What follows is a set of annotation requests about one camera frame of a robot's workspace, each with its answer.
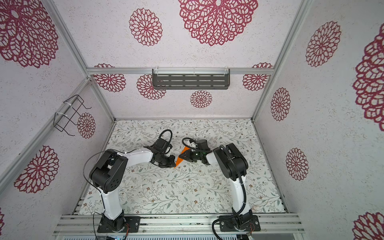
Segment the orange square paper sheet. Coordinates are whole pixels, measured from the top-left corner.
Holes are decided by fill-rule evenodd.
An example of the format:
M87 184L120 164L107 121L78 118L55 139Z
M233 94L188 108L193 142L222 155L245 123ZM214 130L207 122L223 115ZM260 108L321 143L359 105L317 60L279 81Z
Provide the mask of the orange square paper sheet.
M176 161L175 168L182 163L184 160L188 160L190 158L191 149L188 147L184 147L181 154L178 156Z

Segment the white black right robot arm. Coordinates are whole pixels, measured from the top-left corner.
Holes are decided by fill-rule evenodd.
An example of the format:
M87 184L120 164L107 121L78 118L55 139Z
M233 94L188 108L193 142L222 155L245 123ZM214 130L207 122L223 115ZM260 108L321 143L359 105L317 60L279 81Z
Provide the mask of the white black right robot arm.
M231 185L233 199L232 222L240 226L252 220L253 213L247 200L245 186L249 165L234 144L221 145L213 150L189 148L183 151L178 158L191 163L201 161L205 165L218 164Z

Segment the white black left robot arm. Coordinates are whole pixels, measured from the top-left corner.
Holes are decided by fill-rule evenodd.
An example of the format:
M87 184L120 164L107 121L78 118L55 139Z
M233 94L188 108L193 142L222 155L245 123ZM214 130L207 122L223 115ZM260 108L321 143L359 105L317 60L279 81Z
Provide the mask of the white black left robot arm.
M174 168L176 157L170 153L141 148L131 152L106 150L90 172L93 185L101 191L104 204L104 216L116 220L123 209L119 200L119 185L127 167L143 163L152 163L159 168Z

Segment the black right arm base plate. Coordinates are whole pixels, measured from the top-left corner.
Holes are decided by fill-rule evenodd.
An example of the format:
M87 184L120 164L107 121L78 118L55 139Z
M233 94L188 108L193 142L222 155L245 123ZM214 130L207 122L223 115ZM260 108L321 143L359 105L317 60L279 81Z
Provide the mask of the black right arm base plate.
M228 220L223 220L225 216L220 216L221 232L259 232L261 226L256 215L241 215Z

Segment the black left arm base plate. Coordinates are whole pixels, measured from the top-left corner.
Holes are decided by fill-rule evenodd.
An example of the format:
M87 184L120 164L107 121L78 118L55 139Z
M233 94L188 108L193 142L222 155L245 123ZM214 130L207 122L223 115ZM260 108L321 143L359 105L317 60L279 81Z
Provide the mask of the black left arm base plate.
M97 233L137 233L140 221L140 217L118 217L116 220L110 220L102 215Z

